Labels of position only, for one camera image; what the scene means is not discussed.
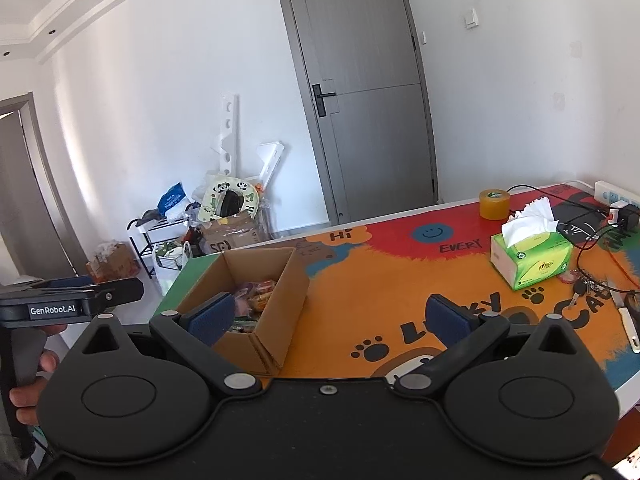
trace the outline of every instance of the paw print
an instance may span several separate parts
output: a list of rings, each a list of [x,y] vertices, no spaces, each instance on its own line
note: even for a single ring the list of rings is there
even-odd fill
[[[545,296],[544,294],[542,294],[542,292],[544,292],[545,289],[542,288],[541,286],[539,286],[538,288],[530,288],[525,290],[522,293],[522,297],[525,300],[529,300],[531,303],[533,303],[534,305],[540,304],[543,301],[545,301]]]
[[[382,336],[377,335],[375,339],[377,343],[372,344],[370,339],[365,339],[361,345],[356,345],[356,350],[359,352],[351,352],[351,357],[357,359],[362,352],[364,358],[370,363],[384,359],[389,354],[389,347],[382,342]]]

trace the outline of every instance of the tissue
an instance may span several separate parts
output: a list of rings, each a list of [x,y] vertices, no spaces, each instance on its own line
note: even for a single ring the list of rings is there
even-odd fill
[[[542,233],[553,233],[558,227],[548,197],[542,197],[527,204],[522,211],[502,226],[502,236],[507,247]]]

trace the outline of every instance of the cardboard box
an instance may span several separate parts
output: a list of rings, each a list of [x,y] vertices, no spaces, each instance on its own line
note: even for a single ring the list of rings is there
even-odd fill
[[[200,227],[200,248],[205,254],[219,253],[262,241],[260,229],[247,211],[211,222],[210,227]]]
[[[309,278],[295,248],[225,251],[202,273],[176,310],[182,314],[219,292],[233,293],[242,283],[277,282],[253,333],[227,332],[213,346],[248,373],[275,376],[284,365]]]
[[[510,248],[499,234],[491,237],[491,263],[513,290],[520,290],[564,272],[573,249],[558,232],[532,236]]]
[[[117,243],[108,254],[94,256],[86,270],[94,282],[103,283],[137,276],[140,264],[127,244]]]

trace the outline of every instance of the power adapter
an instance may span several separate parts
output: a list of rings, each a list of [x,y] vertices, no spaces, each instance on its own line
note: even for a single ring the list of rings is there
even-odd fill
[[[623,231],[632,231],[640,222],[640,209],[632,204],[625,205],[618,211],[618,225]]]

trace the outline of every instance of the power strip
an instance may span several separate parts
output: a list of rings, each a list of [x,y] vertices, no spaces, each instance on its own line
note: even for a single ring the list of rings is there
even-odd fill
[[[629,204],[640,207],[640,196],[622,189],[621,187],[614,186],[604,180],[596,182],[593,196],[598,202],[602,202],[606,205],[611,205],[619,200],[624,200]]]

